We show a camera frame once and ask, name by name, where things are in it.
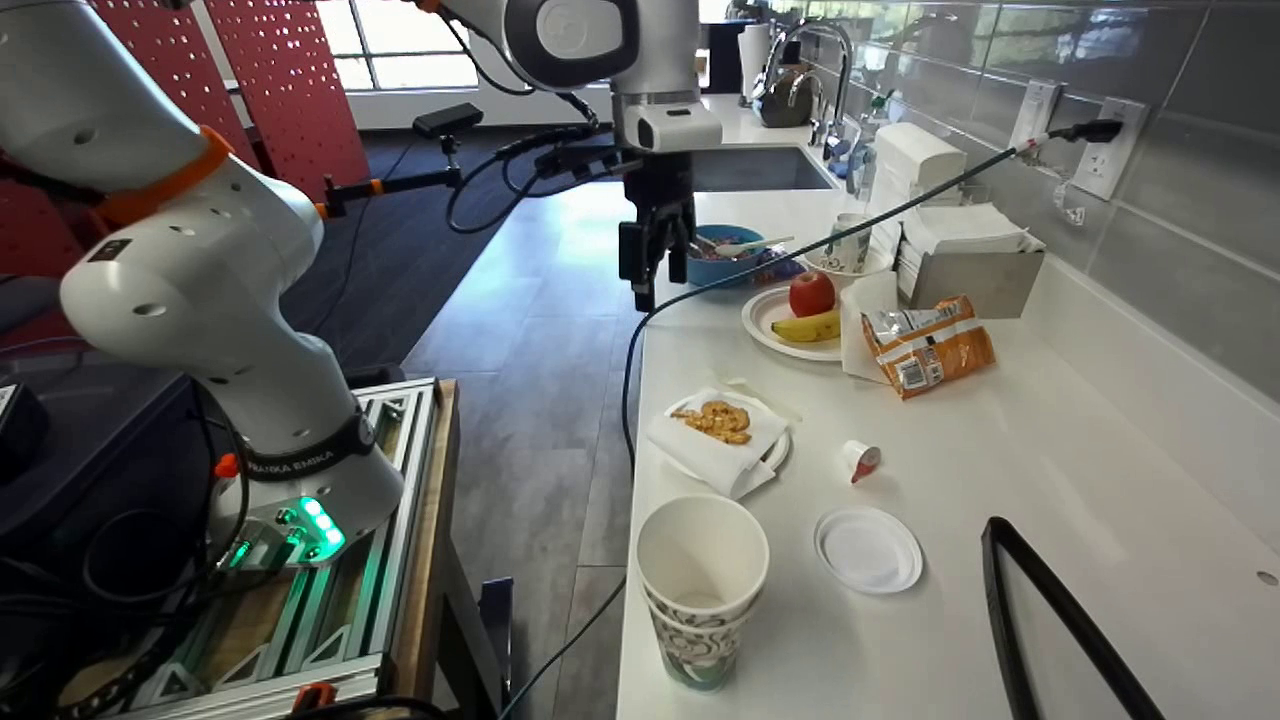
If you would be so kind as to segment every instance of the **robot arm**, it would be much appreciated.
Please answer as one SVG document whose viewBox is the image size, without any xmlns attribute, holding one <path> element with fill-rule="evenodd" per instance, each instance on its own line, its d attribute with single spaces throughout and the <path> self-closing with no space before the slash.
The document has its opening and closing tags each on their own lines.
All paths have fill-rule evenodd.
<svg viewBox="0 0 1280 720">
<path fill-rule="evenodd" d="M 668 256 L 684 280 L 692 220 L 688 152 L 720 144 L 720 120 L 696 92 L 696 0 L 416 0 L 468 24 L 512 68 L 544 88 L 612 80 L 624 192 L 636 224 L 620 228 L 620 276 L 652 308 L 652 272 Z"/>
<path fill-rule="evenodd" d="M 320 252 L 312 200 L 196 128 L 84 0 L 0 0 L 0 36 L 4 156 L 100 188 L 120 224 L 64 276 L 76 332 L 200 380 L 244 440 L 252 520 L 288 516 L 308 560 L 384 524 L 400 476 L 336 356 L 280 316 Z"/>
</svg>

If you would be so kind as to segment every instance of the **paper cup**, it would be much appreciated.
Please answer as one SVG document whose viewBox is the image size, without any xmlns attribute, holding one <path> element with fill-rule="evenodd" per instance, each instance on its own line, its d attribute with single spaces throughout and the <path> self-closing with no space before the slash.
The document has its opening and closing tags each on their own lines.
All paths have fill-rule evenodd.
<svg viewBox="0 0 1280 720">
<path fill-rule="evenodd" d="M 880 448 L 864 440 L 844 440 L 832 456 L 836 484 L 856 484 L 880 468 Z"/>
<path fill-rule="evenodd" d="M 664 652 L 664 668 L 688 688 L 716 688 L 732 680 L 748 616 L 752 612 L 720 628 L 692 628 L 648 604 L 648 620 Z"/>
<path fill-rule="evenodd" d="M 836 224 L 832 224 L 832 236 L 856 228 L 860 220 L 864 220 L 864 216 L 840 212 Z M 840 236 L 840 240 L 832 244 L 832 252 L 828 252 L 832 268 L 840 268 L 844 276 L 864 272 L 868 244 L 872 244 L 872 232 Z"/>
<path fill-rule="evenodd" d="M 636 564 L 668 672 L 724 684 L 768 576 L 760 520 L 724 496 L 680 496 L 644 520 Z"/>
</svg>

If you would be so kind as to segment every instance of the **white countertop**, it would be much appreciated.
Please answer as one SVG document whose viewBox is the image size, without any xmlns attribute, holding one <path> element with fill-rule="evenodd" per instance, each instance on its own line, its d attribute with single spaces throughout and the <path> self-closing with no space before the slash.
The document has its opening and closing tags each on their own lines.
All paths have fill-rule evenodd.
<svg viewBox="0 0 1280 720">
<path fill-rule="evenodd" d="M 696 212 L 816 240 L 848 204 L 844 192 L 716 192 Z M 1060 264 L 1044 272 L 1056 288 L 1072 280 Z M 1276 552 L 1028 320 L 988 324 L 992 372 L 904 404 L 752 344 L 740 300 L 688 300 L 644 336 L 632 536 L 656 504 L 704 492 L 644 444 L 644 424 L 704 384 L 748 380 L 800 416 L 784 476 L 744 500 L 772 540 L 772 576 L 740 672 L 716 692 L 668 680 L 640 584 L 628 584 L 620 720 L 1008 716 L 980 576 L 988 516 L 1040 548 L 1168 716 L 1280 716 L 1280 588 L 1256 580 L 1280 572 Z M 884 448 L 860 488 L 828 468 L 848 436 Z M 884 508 L 916 532 L 928 572 L 912 592 L 872 600 L 824 576 L 812 524 L 844 504 Z M 1068 692 L 1044 696 L 1048 716 L 1116 716 L 1116 704 L 1080 700 L 1076 668 L 1048 676 Z"/>
</svg>

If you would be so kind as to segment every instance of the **box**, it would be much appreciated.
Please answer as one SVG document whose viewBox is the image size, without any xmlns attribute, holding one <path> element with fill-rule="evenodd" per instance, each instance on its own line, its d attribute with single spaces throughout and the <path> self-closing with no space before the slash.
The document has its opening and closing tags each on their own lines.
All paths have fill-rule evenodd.
<svg viewBox="0 0 1280 720">
<path fill-rule="evenodd" d="M 1016 252 L 920 252 L 904 248 L 900 296 L 908 308 L 932 308 L 944 296 L 968 296 L 976 316 L 1020 316 L 1044 264 L 1044 244 L 1020 236 Z"/>
<path fill-rule="evenodd" d="M 876 132 L 876 176 L 872 176 L 872 200 L 868 216 L 880 216 L 904 200 L 916 200 L 928 188 L 940 188 L 944 180 L 960 176 L 968 156 L 940 136 L 916 128 L 916 124 L 884 124 Z M 940 192 L 928 204 L 960 204 L 960 188 Z M 868 268 L 888 268 L 896 240 L 904 236 L 900 216 L 872 228 Z"/>
</svg>

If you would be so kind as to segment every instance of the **wire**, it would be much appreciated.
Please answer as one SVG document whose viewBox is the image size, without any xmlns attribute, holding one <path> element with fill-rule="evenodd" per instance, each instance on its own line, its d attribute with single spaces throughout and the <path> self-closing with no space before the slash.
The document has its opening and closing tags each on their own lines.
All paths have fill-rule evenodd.
<svg viewBox="0 0 1280 720">
<path fill-rule="evenodd" d="M 512 692 L 500 720 L 508 720 L 524 704 L 524 696 L 536 688 L 536 680 L 544 680 L 548 668 L 560 664 L 560 656 L 568 656 L 572 644 L 584 640 L 592 624 L 600 624 L 600 616 L 624 596 L 624 588 L 628 588 L 628 576 L 616 580 L 604 604 Z"/>
<path fill-rule="evenodd" d="M 520 156 L 528 156 L 532 148 L 544 148 L 544 144 L 556 144 L 560 152 L 568 148 L 568 144 L 576 144 L 576 140 L 592 140 L 600 128 L 556 128 L 556 132 L 540 132 L 540 136 L 528 136 L 528 148 L 520 148 L 520 152 L 512 152 L 508 160 L 504 160 L 504 184 L 508 184 L 508 192 L 520 192 L 520 184 L 512 180 L 512 168 L 516 168 L 516 160 Z M 568 180 L 564 184 L 552 184 L 552 188 L 528 188 L 524 192 L 524 200 L 528 196 L 560 196 L 560 192 L 568 192 L 568 188 L 576 188 L 576 184 L 592 184 L 592 180 L 608 180 L 608 176 L 616 176 L 616 168 L 604 168 L 604 172 L 592 172 L 592 176 L 576 176 L 576 168 L 560 168 L 560 172 L 568 172 Z"/>
<path fill-rule="evenodd" d="M 520 68 L 508 64 L 504 52 L 496 52 L 496 56 L 508 64 L 512 76 L 524 80 L 524 88 L 512 88 L 512 84 L 500 84 L 496 76 L 488 76 L 488 68 L 476 60 L 472 44 L 464 44 L 464 36 L 452 28 L 456 16 L 452 16 L 448 8 L 440 8 L 440 20 L 444 20 L 448 36 L 452 36 L 456 48 L 472 60 L 476 76 L 480 76 L 488 88 L 496 88 L 496 92 L 504 92 L 504 96 L 532 96 L 532 92 L 536 92 L 536 88 L 528 84 L 528 76 L 520 76 Z"/>
<path fill-rule="evenodd" d="M 808 252 L 816 252 L 816 248 L 828 248 L 828 244 L 836 244 L 836 240 L 844 240 L 844 236 L 868 232 L 868 228 L 876 228 L 876 224 L 884 224 L 884 220 L 892 220 L 892 216 L 900 216 L 900 212 L 908 212 L 908 208 L 916 208 L 916 204 L 928 204 L 928 200 L 936 200 L 940 192 L 948 192 L 948 188 L 956 188 L 956 184 L 964 184 L 964 180 L 972 180 L 972 176 L 1004 164 L 1004 160 L 1016 156 L 1016 152 L 1020 152 L 1020 148 L 1004 148 L 1004 152 L 972 164 L 968 172 L 936 184 L 932 192 L 920 192 L 920 196 L 912 196 L 912 200 L 904 200 L 904 204 L 896 204 L 896 208 L 888 208 L 888 212 L 880 212 L 880 216 L 872 216 L 872 220 L 864 220 L 864 224 L 828 232 L 828 236 L 820 236 L 820 240 L 812 240 L 812 244 L 800 244 L 796 252 L 780 252 L 780 256 L 772 256 L 772 260 L 764 260 L 764 264 L 752 264 L 752 268 L 744 268 L 744 272 L 732 272 L 732 276 L 720 276 L 720 280 L 700 284 L 700 288 L 692 288 L 692 292 L 680 292 L 680 296 L 656 304 L 648 316 L 640 316 L 640 324 L 632 328 L 632 340 L 628 340 L 624 392 L 620 392 L 620 428 L 624 428 L 628 460 L 636 464 L 636 436 L 632 436 L 636 348 L 640 348 L 644 328 L 648 328 L 660 312 L 668 312 L 668 308 L 676 308 L 676 304 L 684 304 L 684 300 L 692 300 L 692 296 L 708 296 L 708 292 L 716 292 L 716 288 L 740 284 L 740 280 L 748 280 L 748 276 L 756 276 L 756 272 L 764 272 L 764 268 L 788 264 L 788 260 L 808 256 Z"/>
<path fill-rule="evenodd" d="M 208 452 L 216 452 L 216 448 L 212 448 L 212 428 L 208 428 L 204 396 L 196 396 L 196 416 L 200 416 L 200 432 L 204 432 L 204 440 L 208 440 Z M 248 520 L 248 476 L 240 476 L 240 512 L 236 512 L 232 536 L 224 540 L 224 548 L 216 552 L 212 564 L 196 560 L 196 576 L 192 576 L 188 584 L 176 584 L 180 596 L 176 596 L 176 608 L 164 612 L 160 636 L 156 636 L 120 676 L 112 676 L 108 684 L 100 684 L 92 696 L 56 708 L 56 720 L 92 720 L 92 716 L 104 716 L 108 708 L 116 708 L 120 700 L 128 700 L 128 696 L 188 640 L 188 632 L 192 632 L 196 620 L 204 616 L 208 600 L 212 600 L 212 596 L 220 592 L 220 584 L 224 584 L 220 560 L 236 548 L 236 540 L 240 540 L 240 532 L 244 532 L 244 520 Z"/>
<path fill-rule="evenodd" d="M 568 108 L 576 108 L 592 128 L 600 128 L 600 116 L 592 112 L 592 104 L 584 104 L 580 96 L 572 92 L 556 92 Z"/>
<path fill-rule="evenodd" d="M 400 144 L 400 152 L 396 152 L 392 168 L 384 172 L 384 180 L 396 180 L 408 148 L 412 148 L 412 140 Z M 368 220 L 368 204 L 372 204 L 372 200 L 360 204 L 360 216 L 356 216 L 356 228 L 352 228 L 352 240 L 348 240 L 344 268 L 340 268 L 340 276 L 336 276 L 336 288 L 328 292 L 328 304 L 324 304 L 320 320 L 316 320 L 316 336 L 324 332 L 324 324 L 332 320 L 332 312 L 340 308 L 340 300 L 348 296 L 348 284 L 352 284 L 352 272 L 356 272 L 360 232 L 364 232 L 364 220 Z"/>
<path fill-rule="evenodd" d="M 460 188 L 448 196 L 448 228 L 452 232 L 460 232 L 460 236 L 480 236 L 480 232 L 492 232 L 492 228 L 500 228 L 512 212 L 516 212 L 516 204 L 528 196 L 528 188 L 536 184 L 536 176 L 524 184 L 524 188 L 516 188 L 512 192 L 512 200 L 500 208 L 500 212 L 492 212 L 488 220 L 480 220 L 480 224 L 456 224 L 456 200 L 460 200 Z"/>
</svg>

